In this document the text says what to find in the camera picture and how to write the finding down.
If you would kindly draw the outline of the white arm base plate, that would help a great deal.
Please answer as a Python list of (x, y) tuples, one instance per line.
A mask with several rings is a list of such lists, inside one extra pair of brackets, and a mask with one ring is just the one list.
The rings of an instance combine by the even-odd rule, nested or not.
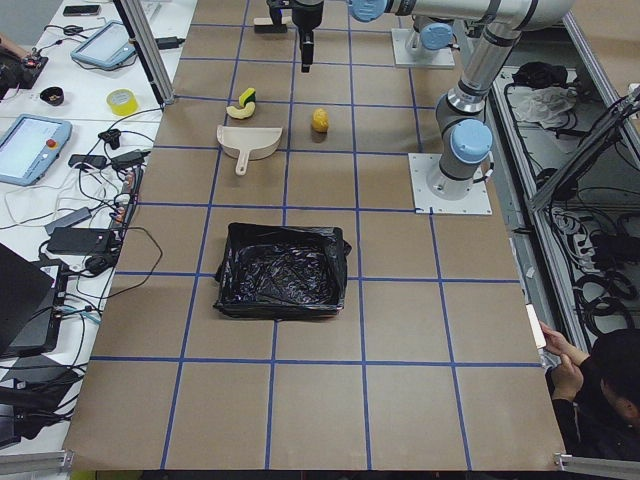
[(492, 214), (485, 175), (478, 167), (472, 179), (453, 180), (440, 170), (440, 154), (409, 153), (409, 172), (417, 214)]
[(452, 70), (455, 60), (449, 47), (426, 49), (413, 29), (391, 30), (395, 66), (399, 68), (423, 68)]

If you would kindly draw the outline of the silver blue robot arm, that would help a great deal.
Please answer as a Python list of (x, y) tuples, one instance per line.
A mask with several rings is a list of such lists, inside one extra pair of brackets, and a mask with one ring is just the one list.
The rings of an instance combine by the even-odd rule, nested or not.
[(487, 23), (458, 83), (439, 101), (436, 119), (449, 146), (454, 124), (481, 113), (495, 78), (524, 31), (541, 30), (560, 21), (572, 8), (571, 1), (350, 1), (350, 15), (367, 23), (383, 14), (426, 16), (451, 20), (483, 20)]
[[(267, 1), (268, 18), (256, 18), (254, 30), (257, 33), (284, 33), (288, 20), (284, 10), (291, 11), (290, 21), (298, 31), (299, 48), (302, 53), (311, 53), (314, 47), (314, 30), (323, 18), (323, 1)], [(372, 22), (383, 13), (396, 16), (412, 15), (413, 36), (409, 37), (409, 47), (420, 45), (427, 50), (440, 50), (452, 43), (451, 20), (437, 19), (413, 14), (415, 1), (347, 1), (349, 14), (361, 23)]]

